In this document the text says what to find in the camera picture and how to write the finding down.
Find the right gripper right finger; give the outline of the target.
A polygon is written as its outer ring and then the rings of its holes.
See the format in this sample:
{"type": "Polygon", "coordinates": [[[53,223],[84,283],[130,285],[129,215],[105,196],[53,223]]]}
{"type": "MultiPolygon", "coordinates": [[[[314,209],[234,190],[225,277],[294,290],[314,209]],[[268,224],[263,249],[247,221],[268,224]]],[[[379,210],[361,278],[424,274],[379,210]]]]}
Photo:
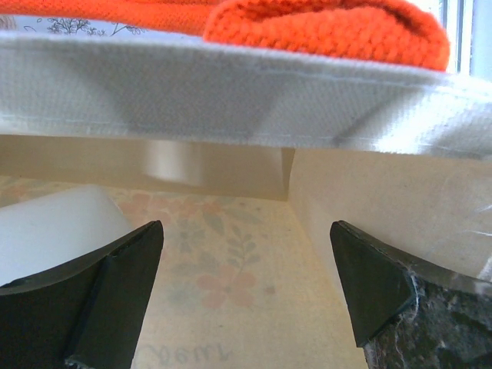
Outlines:
{"type": "Polygon", "coordinates": [[[356,345],[370,368],[489,368],[491,284],[346,221],[330,239],[356,345]]]}

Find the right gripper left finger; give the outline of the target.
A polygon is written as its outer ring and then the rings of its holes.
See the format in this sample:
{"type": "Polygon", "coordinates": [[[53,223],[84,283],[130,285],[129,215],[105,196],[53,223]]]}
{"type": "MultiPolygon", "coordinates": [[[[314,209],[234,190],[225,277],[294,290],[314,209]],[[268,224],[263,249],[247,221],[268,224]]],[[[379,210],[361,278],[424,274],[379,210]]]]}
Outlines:
{"type": "Polygon", "coordinates": [[[3,368],[130,368],[164,230],[151,221],[112,243],[1,287],[3,368]]]}

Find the white rectangular lotion bottle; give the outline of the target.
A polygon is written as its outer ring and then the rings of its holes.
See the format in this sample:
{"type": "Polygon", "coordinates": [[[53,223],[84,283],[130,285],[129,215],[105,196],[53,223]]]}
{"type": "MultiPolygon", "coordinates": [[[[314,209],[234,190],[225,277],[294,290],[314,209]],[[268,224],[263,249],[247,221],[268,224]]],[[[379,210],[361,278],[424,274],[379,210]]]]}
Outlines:
{"type": "Polygon", "coordinates": [[[1,284],[46,271],[130,233],[108,194],[85,185],[1,208],[1,284]]]}

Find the beige canvas bag orange handles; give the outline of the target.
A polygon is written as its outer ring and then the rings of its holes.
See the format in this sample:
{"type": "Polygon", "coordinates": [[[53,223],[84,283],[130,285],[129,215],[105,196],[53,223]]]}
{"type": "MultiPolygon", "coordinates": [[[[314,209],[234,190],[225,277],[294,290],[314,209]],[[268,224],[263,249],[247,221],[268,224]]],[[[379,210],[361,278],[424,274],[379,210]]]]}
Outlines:
{"type": "Polygon", "coordinates": [[[3,1],[1,208],[94,185],[164,245],[130,368],[370,368],[330,229],[491,284],[491,83],[409,1],[3,1]]]}

